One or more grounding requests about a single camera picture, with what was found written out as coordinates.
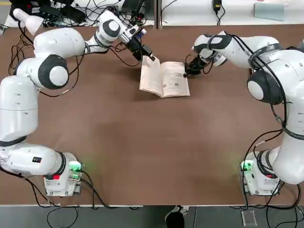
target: person's foot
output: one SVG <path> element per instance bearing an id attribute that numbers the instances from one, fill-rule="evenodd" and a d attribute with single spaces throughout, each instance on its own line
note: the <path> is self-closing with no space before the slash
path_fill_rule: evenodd
<path id="1" fill-rule="evenodd" d="M 179 212 L 181 213 L 183 216 L 185 216 L 188 211 L 189 211 L 189 206 L 181 206 L 181 205 L 176 205 L 171 211 L 169 211 L 169 213 L 165 216 L 165 220 L 167 219 L 167 217 L 174 212 Z"/>

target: brown table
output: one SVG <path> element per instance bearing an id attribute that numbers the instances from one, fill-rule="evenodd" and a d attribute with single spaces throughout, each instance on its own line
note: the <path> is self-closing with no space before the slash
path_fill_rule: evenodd
<path id="1" fill-rule="evenodd" d="M 89 39 L 95 28 L 77 30 Z M 304 38 L 303 25 L 147 30 L 143 40 L 161 62 L 183 62 L 203 33 L 272 35 L 286 47 Z M 10 48 L 18 39 L 17 29 L 0 36 L 2 77 L 8 75 Z M 121 56 L 136 63 L 128 51 Z M 74 68 L 74 59 L 68 62 Z M 238 163 L 258 135 L 279 128 L 269 106 L 249 95 L 247 75 L 226 63 L 190 79 L 190 97 L 160 99 L 139 90 L 140 66 L 125 66 L 113 53 L 85 56 L 73 91 L 59 98 L 40 96 L 39 127 L 28 141 L 75 154 L 108 204 L 243 204 Z M 0 178 L 0 204 L 35 204 L 26 182 L 6 174 Z M 286 188 L 273 203 L 293 202 L 292 190 Z M 91 204 L 91 192 L 84 188 L 80 197 L 66 200 Z"/>

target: book page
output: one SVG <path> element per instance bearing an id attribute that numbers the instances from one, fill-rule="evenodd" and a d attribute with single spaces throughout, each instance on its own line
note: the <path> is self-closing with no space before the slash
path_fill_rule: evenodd
<path id="1" fill-rule="evenodd" d="M 190 96 L 188 79 L 184 78 L 185 66 L 178 62 L 161 64 L 163 97 Z"/>
<path id="2" fill-rule="evenodd" d="M 158 58 L 152 61 L 149 57 L 142 57 L 142 72 L 139 89 L 162 97 L 161 64 Z"/>

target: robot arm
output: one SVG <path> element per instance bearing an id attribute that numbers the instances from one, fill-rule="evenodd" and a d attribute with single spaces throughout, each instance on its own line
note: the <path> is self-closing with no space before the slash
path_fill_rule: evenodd
<path id="1" fill-rule="evenodd" d="M 95 34 L 88 41 L 84 41 L 81 34 L 73 28 L 58 28 L 37 35 L 34 39 L 35 56 L 44 57 L 54 54 L 69 58 L 95 52 L 107 53 L 112 44 L 119 40 L 137 60 L 141 61 L 142 55 L 155 59 L 152 51 L 140 42 L 141 37 L 146 34 L 145 29 L 137 25 L 125 26 L 108 10 L 100 15 L 98 22 Z"/>
<path id="2" fill-rule="evenodd" d="M 14 15 L 20 20 L 30 20 L 24 21 L 28 26 L 35 21 L 19 9 Z M 145 34 L 144 29 L 126 27 L 110 11 L 105 11 L 98 20 L 97 31 L 89 41 L 84 41 L 72 28 L 59 28 L 37 35 L 34 39 L 35 57 L 23 60 L 16 74 L 4 78 L 0 84 L 0 167 L 26 176 L 43 175 L 47 195 L 72 196 L 80 188 L 78 181 L 82 166 L 74 155 L 25 142 L 27 135 L 38 126 L 40 89 L 61 89 L 69 81 L 64 58 L 106 53 L 119 39 L 138 60 L 142 55 L 154 59 L 152 52 L 139 41 Z M 34 27 L 29 29 L 32 34 L 39 25 Z"/>
<path id="3" fill-rule="evenodd" d="M 254 52 L 263 47 L 279 43 L 273 37 L 249 37 L 241 39 Z M 199 74 L 201 69 L 211 60 L 213 60 L 215 67 L 223 65 L 229 60 L 238 67 L 251 68 L 248 62 L 251 53 L 244 51 L 238 42 L 224 31 L 215 36 L 199 36 L 192 50 L 198 55 L 192 62 L 185 64 L 185 76 Z M 263 60 L 268 63 L 267 57 L 262 56 Z"/>
<path id="4" fill-rule="evenodd" d="M 198 37 L 192 48 L 198 55 L 191 63 L 185 64 L 185 76 L 199 73 L 200 68 L 213 58 L 215 66 L 228 60 L 238 67 L 254 67 L 255 72 L 247 80 L 247 86 L 256 100 L 280 104 L 283 101 L 283 88 L 288 103 L 288 130 L 283 126 L 281 145 L 256 152 L 257 157 L 250 153 L 247 160 L 242 162 L 246 164 L 244 181 L 248 192 L 252 195 L 272 195 L 277 191 L 279 180 L 290 184 L 304 181 L 304 52 L 301 48 L 283 50 L 272 37 L 240 39 L 253 53 L 226 32 Z M 251 59 L 254 55 L 260 57 L 266 66 L 260 64 L 258 59 L 252 65 Z"/>

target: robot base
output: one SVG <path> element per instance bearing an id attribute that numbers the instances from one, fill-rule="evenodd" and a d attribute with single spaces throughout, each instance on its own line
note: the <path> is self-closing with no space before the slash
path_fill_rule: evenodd
<path id="1" fill-rule="evenodd" d="M 263 175 L 257 166 L 257 160 L 251 152 L 245 160 L 244 180 L 242 181 L 243 165 L 240 163 L 240 180 L 241 184 L 245 186 L 245 193 L 249 195 L 271 196 L 278 195 L 278 188 L 276 189 L 280 179 L 272 179 Z"/>
<path id="2" fill-rule="evenodd" d="M 48 196 L 73 196 L 79 195 L 81 189 L 80 179 L 73 177 L 73 171 L 70 164 L 78 162 L 76 157 L 71 153 L 63 153 L 66 157 L 66 168 L 58 180 L 48 180 L 44 178 L 44 185 Z"/>

